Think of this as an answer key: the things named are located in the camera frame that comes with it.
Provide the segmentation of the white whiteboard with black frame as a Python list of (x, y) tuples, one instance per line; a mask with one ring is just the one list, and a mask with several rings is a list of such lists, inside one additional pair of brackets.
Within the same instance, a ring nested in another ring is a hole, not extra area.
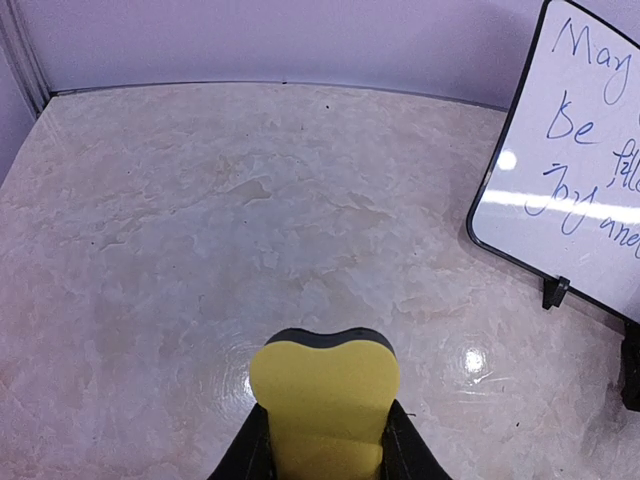
[(467, 231), (638, 320), (639, 46), (576, 2), (542, 5)]

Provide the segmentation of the yellow black whiteboard eraser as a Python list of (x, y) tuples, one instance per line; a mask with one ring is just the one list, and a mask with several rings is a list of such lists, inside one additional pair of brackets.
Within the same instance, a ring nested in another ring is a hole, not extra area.
[(251, 360), (249, 382), (267, 413), (277, 478), (380, 477), (383, 432), (400, 385), (384, 335), (364, 327), (282, 330)]

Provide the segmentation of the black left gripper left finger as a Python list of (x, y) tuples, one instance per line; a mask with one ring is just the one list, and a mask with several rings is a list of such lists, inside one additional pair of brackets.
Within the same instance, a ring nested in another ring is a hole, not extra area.
[(208, 480), (272, 478), (268, 415), (255, 404)]

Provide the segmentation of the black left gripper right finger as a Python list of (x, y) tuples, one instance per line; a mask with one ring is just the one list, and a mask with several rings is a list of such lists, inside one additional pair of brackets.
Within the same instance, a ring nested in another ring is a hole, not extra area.
[(382, 478), (451, 480), (436, 460), (408, 414), (394, 400), (382, 435)]

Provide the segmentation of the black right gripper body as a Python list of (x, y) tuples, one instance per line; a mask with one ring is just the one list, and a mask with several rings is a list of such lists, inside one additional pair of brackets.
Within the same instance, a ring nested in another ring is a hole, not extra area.
[(639, 324), (625, 322), (624, 339), (621, 343), (621, 367), (623, 387), (621, 397), (630, 411), (640, 410), (640, 333)]

